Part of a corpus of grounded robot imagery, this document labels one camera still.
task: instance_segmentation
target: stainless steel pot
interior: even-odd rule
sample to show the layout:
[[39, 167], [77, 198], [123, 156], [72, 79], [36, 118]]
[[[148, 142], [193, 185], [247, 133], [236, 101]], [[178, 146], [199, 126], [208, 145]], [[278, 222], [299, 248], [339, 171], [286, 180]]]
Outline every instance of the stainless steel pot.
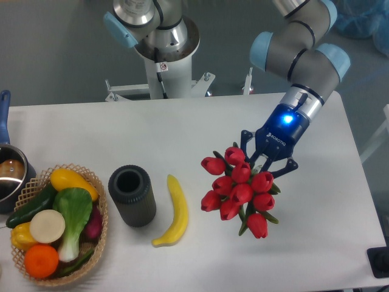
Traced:
[[0, 214], [12, 212], [22, 189], [36, 172], [24, 153], [10, 145], [7, 121], [11, 93], [0, 93]]

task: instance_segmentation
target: sticker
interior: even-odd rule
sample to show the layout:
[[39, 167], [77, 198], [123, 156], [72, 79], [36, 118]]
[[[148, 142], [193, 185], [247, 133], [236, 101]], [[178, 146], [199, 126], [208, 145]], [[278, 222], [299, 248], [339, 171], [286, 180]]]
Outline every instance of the sticker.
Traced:
[[156, 70], [157, 72], [165, 72], [168, 71], [168, 63], [167, 62], [161, 62], [161, 63], [156, 63]]
[[130, 13], [135, 15], [144, 15], [150, 9], [151, 2], [149, 0], [136, 1], [136, 0], [125, 0], [123, 8]]

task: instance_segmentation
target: banana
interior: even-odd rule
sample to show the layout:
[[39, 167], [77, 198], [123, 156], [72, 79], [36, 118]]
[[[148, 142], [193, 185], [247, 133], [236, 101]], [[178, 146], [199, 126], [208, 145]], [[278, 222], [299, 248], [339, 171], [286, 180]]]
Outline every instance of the banana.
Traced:
[[173, 201], [174, 218], [170, 227], [165, 231], [163, 236], [151, 241], [155, 248], [160, 246], [175, 245], [183, 236], [188, 226], [188, 205], [184, 192], [178, 180], [173, 175], [168, 175], [168, 188]]

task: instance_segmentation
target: woven basket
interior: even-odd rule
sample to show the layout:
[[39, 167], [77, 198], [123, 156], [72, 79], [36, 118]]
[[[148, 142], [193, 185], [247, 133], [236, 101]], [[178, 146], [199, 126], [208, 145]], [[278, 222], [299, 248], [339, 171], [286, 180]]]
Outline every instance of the woven basket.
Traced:
[[[49, 168], [48, 170], [42, 171], [40, 175], [38, 175], [36, 178], [32, 178], [31, 181], [26, 184], [26, 187], [22, 189], [22, 192], [18, 198], [19, 200], [16, 202], [15, 210], [18, 210], [21, 206], [28, 203], [35, 195], [37, 195], [40, 192], [40, 190], [42, 190], [49, 182], [50, 175], [52, 174], [52, 172], [60, 168], [71, 169], [76, 171], [96, 188], [98, 194], [100, 195], [98, 199], [98, 209], [103, 217], [103, 230], [100, 238], [94, 242], [88, 240], [83, 234], [81, 234], [80, 255], [83, 255], [86, 251], [90, 250], [91, 248], [94, 248], [94, 253], [92, 257], [80, 269], [62, 278], [48, 277], [46, 279], [36, 279], [34, 277], [31, 277], [26, 272], [26, 269], [24, 267], [25, 252], [12, 246], [12, 259], [15, 263], [16, 268], [19, 270], [20, 273], [23, 274], [23, 276], [26, 279], [29, 279], [30, 281], [36, 283], [39, 286], [55, 287], [55, 286], [65, 285], [84, 276], [97, 263], [97, 261], [102, 255], [105, 246], [107, 227], [108, 227], [108, 207], [107, 207], [104, 187], [102, 185], [102, 182], [95, 175], [95, 173], [91, 172], [89, 169], [86, 169], [85, 167], [81, 167], [79, 165], [74, 165], [74, 164], [70, 164], [70, 165], [64, 164], [64, 165], [56, 165], [54, 168]], [[58, 265], [59, 268], [63, 266], [66, 266], [66, 263], [60, 262]]]

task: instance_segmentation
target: pot handle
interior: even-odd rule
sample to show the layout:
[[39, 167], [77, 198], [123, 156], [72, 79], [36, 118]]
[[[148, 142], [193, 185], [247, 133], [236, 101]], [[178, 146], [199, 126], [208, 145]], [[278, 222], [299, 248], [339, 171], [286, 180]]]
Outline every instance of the pot handle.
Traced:
[[7, 128], [10, 99], [11, 92], [9, 90], [3, 90], [0, 93], [0, 144], [10, 143], [10, 136]]

